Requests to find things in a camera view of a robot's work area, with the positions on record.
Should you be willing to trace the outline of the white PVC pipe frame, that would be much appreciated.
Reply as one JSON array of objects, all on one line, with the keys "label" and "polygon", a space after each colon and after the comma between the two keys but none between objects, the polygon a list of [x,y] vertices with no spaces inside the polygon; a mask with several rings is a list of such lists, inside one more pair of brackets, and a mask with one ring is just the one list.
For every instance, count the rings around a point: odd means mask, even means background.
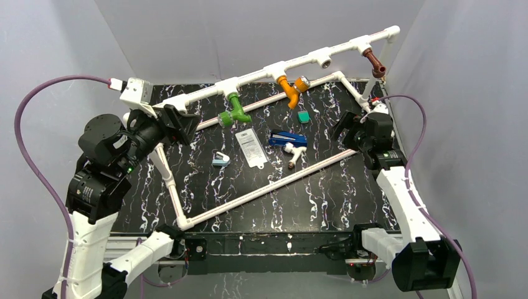
[{"label": "white PVC pipe frame", "polygon": [[[163,144],[129,175],[131,189],[114,230],[150,232],[161,224],[197,232],[271,233],[350,231],[353,225],[368,222],[394,227],[389,202],[382,199],[362,155],[332,140],[329,130],[346,111],[368,112],[368,101],[382,94],[372,75],[359,90],[333,65],[348,54],[362,59],[372,72],[362,55],[371,48],[387,73],[399,34],[400,28],[391,26],[208,85],[152,83],[153,109],[173,104],[200,115],[201,121],[189,146]],[[282,75],[290,85],[300,76],[311,82],[293,110],[276,83]],[[232,109],[227,96],[233,92],[252,121],[223,128],[217,117]],[[298,121],[299,111],[309,112],[309,123]],[[255,130],[268,158],[263,169],[248,166],[235,137],[249,128]],[[307,150],[294,169],[288,169],[293,155],[284,152],[284,146],[268,144],[274,129],[306,137]],[[211,165],[217,151],[230,157],[228,166]]]}]

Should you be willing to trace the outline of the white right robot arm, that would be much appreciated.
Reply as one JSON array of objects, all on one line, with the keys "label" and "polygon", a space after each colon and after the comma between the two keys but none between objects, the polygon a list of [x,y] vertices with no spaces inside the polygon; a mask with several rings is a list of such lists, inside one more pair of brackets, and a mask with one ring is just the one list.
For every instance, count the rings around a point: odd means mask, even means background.
[{"label": "white right robot arm", "polygon": [[424,216],[425,208],[412,190],[407,159],[394,148],[392,118],[372,112],[361,117],[345,112],[331,130],[334,140],[343,130],[343,145],[363,154],[367,169],[389,200],[402,235],[397,240],[378,224],[354,226],[349,247],[359,258],[374,254],[392,272],[403,292],[451,288],[458,271],[460,255],[455,246],[440,235]]}]

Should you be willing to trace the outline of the white plastic faucet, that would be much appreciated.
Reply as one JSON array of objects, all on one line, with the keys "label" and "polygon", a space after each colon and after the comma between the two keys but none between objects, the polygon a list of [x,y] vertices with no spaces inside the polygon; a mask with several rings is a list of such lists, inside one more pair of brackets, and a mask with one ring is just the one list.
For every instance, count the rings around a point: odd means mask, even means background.
[{"label": "white plastic faucet", "polygon": [[301,157],[303,153],[306,152],[307,147],[300,146],[297,147],[293,143],[286,143],[283,148],[284,152],[292,154],[293,157],[288,161],[288,169],[294,169],[296,166],[297,160]]}]

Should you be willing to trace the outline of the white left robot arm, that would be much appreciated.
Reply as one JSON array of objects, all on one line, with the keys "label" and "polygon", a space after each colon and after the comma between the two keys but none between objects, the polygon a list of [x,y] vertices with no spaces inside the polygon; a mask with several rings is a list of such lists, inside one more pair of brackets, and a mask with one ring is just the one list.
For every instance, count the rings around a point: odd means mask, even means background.
[{"label": "white left robot arm", "polygon": [[183,232],[162,224],[128,253],[105,261],[111,229],[131,189],[129,175],[161,145],[188,145],[199,122],[198,115],[167,106],[152,115],[131,110],[126,121],[102,114],[85,125],[78,140],[83,153],[65,201],[73,229],[65,250],[67,274],[44,298],[123,298],[129,284],[158,260],[188,256]]}]

